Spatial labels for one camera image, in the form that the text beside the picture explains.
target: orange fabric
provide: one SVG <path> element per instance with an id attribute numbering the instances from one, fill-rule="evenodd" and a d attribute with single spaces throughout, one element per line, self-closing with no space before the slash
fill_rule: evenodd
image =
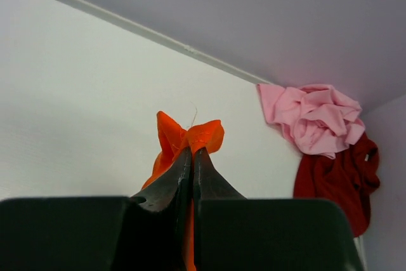
<path id="1" fill-rule="evenodd" d="M 165 173 L 178 158 L 185 147 L 190 147 L 194 157 L 196 151 L 205 147 L 209 153 L 220 149 L 224 138 L 224 129 L 220 120 L 196 125 L 189 130 L 183 129 L 177 122 L 162 111 L 157 113 L 158 139 L 162 152 L 157 156 L 151 177 L 142 188 L 149 186 Z M 189 234 L 189 247 L 186 254 L 187 270 L 196 270 L 193 264 L 193 203 L 186 234 Z"/>

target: pink cloth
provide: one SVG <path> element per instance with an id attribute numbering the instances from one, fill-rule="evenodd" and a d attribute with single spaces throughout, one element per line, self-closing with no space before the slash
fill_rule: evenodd
<path id="1" fill-rule="evenodd" d="M 331 85 L 259 84 L 258 90 L 267 123 L 281 125 L 284 138 L 304 154 L 335 159 L 365 131 L 360 104 Z"/>

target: cloth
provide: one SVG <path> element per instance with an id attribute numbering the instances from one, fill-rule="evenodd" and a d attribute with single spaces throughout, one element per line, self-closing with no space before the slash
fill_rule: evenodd
<path id="1" fill-rule="evenodd" d="M 258 90 L 267 123 L 281 125 L 283 137 L 304 154 L 333 159 L 365 131 L 360 104 L 333 86 L 259 84 Z"/>
<path id="2" fill-rule="evenodd" d="M 192 156 L 205 147 L 209 153 L 220 149 L 224 138 L 224 129 L 220 120 L 214 120 L 202 125 L 196 125 L 189 130 L 183 129 L 177 122 L 162 111 L 157 113 L 158 139 L 162 151 L 158 154 L 151 177 L 144 183 L 142 188 L 149 186 L 160 175 L 165 173 L 178 158 L 181 151 L 190 147 Z M 195 271 L 193 249 L 193 203 L 187 221 L 187 238 L 189 247 L 184 259 L 188 271 Z"/>
<path id="3" fill-rule="evenodd" d="M 295 198 L 325 198 L 345 212 L 354 237 L 369 226 L 369 195 L 379 187 L 376 171 L 379 153 L 364 133 L 334 160 L 322 155 L 303 155 L 294 184 Z"/>

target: black object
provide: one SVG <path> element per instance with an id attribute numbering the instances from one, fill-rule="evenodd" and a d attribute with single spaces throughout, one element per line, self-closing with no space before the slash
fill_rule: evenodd
<path id="1" fill-rule="evenodd" d="M 186 270 L 192 198 L 198 270 L 362 270 L 335 204 L 245 199 L 189 148 L 131 198 L 0 202 L 0 270 Z"/>

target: red cloth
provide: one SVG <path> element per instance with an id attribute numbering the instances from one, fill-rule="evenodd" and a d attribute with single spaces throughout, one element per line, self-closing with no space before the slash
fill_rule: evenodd
<path id="1" fill-rule="evenodd" d="M 347 215 L 355 237 L 369 226 L 369 195 L 379 187 L 376 171 L 379 154 L 376 144 L 364 133 L 335 159 L 303 155 L 294 185 L 295 198 L 326 198 L 337 203 Z"/>

